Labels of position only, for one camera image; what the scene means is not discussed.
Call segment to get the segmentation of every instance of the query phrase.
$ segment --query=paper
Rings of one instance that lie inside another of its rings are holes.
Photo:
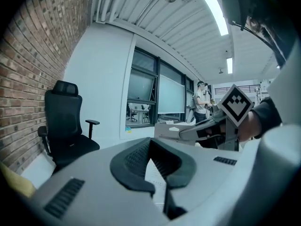
[[[166,182],[162,178],[152,159],[150,159],[149,163],[147,164],[144,180],[152,183],[155,186],[156,191],[152,199],[155,205],[158,207],[158,209],[160,211],[163,211]]]

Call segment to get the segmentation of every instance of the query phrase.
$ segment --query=hand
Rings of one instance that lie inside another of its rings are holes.
[[[226,133],[226,125],[220,125],[221,133]],[[261,133],[261,123],[258,116],[254,112],[249,112],[246,118],[238,127],[238,139],[240,142],[247,141],[251,137],[255,137]]]

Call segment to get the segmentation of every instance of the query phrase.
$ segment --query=pipe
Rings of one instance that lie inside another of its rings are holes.
[[[98,22],[99,10],[100,10],[101,3],[102,3],[102,0],[98,0],[97,13],[96,13],[96,22]]]
[[[105,0],[104,1],[104,5],[103,5],[103,12],[102,12],[102,16],[101,16],[101,21],[104,22],[105,21],[105,17],[108,11],[108,7],[109,7],[109,3],[111,0]]]
[[[117,10],[117,6],[118,4],[120,3],[120,0],[114,0],[113,1],[113,4],[111,6],[111,13],[110,13],[110,18],[109,18],[109,22],[113,22],[114,20],[114,15],[115,15],[115,12]]]
[[[143,18],[141,19],[142,15],[144,14],[145,10],[148,9],[148,7],[153,3],[154,0],[150,0],[150,2],[145,6],[145,8],[143,9],[143,11],[140,13],[140,15],[138,16],[135,25],[139,26],[139,24],[141,23],[141,21],[143,20]]]

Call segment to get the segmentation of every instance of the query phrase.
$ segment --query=brick wall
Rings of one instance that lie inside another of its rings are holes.
[[[63,78],[92,0],[26,0],[0,41],[0,160],[21,173],[43,150],[44,95]]]

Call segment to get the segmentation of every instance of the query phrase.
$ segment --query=floor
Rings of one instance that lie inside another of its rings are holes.
[[[42,186],[52,175],[55,169],[55,163],[42,152],[33,162],[23,171],[22,177],[32,182],[36,189]]]

